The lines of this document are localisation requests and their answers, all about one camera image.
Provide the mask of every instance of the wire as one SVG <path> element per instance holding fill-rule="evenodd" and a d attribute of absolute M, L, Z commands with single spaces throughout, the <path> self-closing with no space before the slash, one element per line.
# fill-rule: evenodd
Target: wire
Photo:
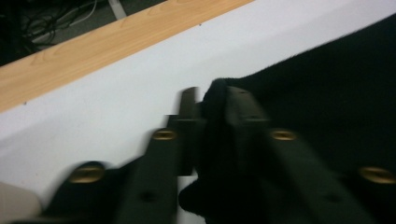
<path fill-rule="evenodd" d="M 38 35 L 43 35 L 44 33 L 48 32 L 48 29 L 52 26 L 51 21 L 53 20 L 53 16 L 49 15 L 50 19 L 47 20 L 45 17 L 38 18 L 38 22 L 35 23 L 34 21 L 30 23 L 29 30 L 32 30 L 31 32 L 27 30 L 25 33 L 27 33 L 26 37 L 35 37 Z"/>
<path fill-rule="evenodd" d="M 80 8 L 83 7 L 87 7 L 90 6 L 92 4 L 95 4 L 97 1 L 91 1 L 90 3 L 86 3 L 78 8 L 74 8 L 73 10 L 70 10 L 69 12 L 67 12 L 66 14 L 64 14 L 61 18 L 58 19 L 58 21 L 61 21 L 62 19 L 66 18 L 67 16 L 69 16 L 70 14 L 74 13 L 75 11 L 78 11 Z"/>
<path fill-rule="evenodd" d="M 74 26 L 74 25 L 76 25 L 76 24 L 78 24 L 78 23 L 80 23 L 82 21 L 87 20 L 93 14 L 93 12 L 95 11 L 97 3 L 98 3 L 98 0 L 95 0 L 95 4 L 93 5 L 92 11 L 91 11 L 91 13 L 88 16 L 86 16 L 85 18 L 83 18 L 81 20 L 74 21 L 74 22 L 70 23 L 69 26 Z"/>

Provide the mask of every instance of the gold rivet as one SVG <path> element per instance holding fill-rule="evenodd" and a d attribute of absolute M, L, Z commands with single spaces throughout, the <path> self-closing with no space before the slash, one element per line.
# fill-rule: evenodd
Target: gold rivet
<path fill-rule="evenodd" d="M 359 169 L 359 174 L 377 184 L 396 184 L 396 177 L 388 170 L 366 166 Z"/>
<path fill-rule="evenodd" d="M 152 138 L 155 140 L 171 140 L 176 138 L 176 133 L 171 131 L 158 131 L 152 136 Z"/>
<path fill-rule="evenodd" d="M 287 131 L 274 131 L 271 133 L 271 136 L 276 140 L 281 140 L 281 141 L 291 141 L 297 138 L 297 136 L 294 133 Z"/>
<path fill-rule="evenodd" d="M 100 180 L 105 175 L 101 166 L 87 166 L 77 169 L 70 175 L 69 181 L 75 184 L 89 184 Z"/>

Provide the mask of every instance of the white surface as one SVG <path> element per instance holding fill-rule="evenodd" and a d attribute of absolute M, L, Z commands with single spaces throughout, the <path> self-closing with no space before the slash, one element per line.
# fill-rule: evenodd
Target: white surface
<path fill-rule="evenodd" d="M 0 181 L 45 203 L 71 165 L 139 155 L 180 90 L 202 97 L 216 77 L 244 77 L 394 12 L 394 0 L 256 0 L 0 114 Z"/>
<path fill-rule="evenodd" d="M 40 202 L 33 192 L 0 182 L 0 223 L 36 216 Z"/>

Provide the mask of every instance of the dark background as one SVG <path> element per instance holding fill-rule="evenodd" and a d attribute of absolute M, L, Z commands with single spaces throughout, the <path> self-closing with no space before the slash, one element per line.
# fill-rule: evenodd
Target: dark background
<path fill-rule="evenodd" d="M 127 15 L 161 2 L 120 0 Z M 0 66 L 116 20 L 107 0 L 94 5 L 95 0 L 0 1 Z"/>

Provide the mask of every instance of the black cloth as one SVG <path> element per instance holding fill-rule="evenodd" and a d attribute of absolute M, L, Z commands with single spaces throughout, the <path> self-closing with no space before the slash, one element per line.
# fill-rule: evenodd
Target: black cloth
<path fill-rule="evenodd" d="M 199 178 L 181 191 L 179 203 L 207 223 L 259 223 L 257 183 L 235 173 L 224 119 L 228 86 L 250 91 L 271 127 L 303 136 L 380 223 L 396 223 L 396 185 L 358 172 L 375 166 L 396 174 L 396 15 L 251 76 L 212 83 L 201 102 L 207 125 Z"/>

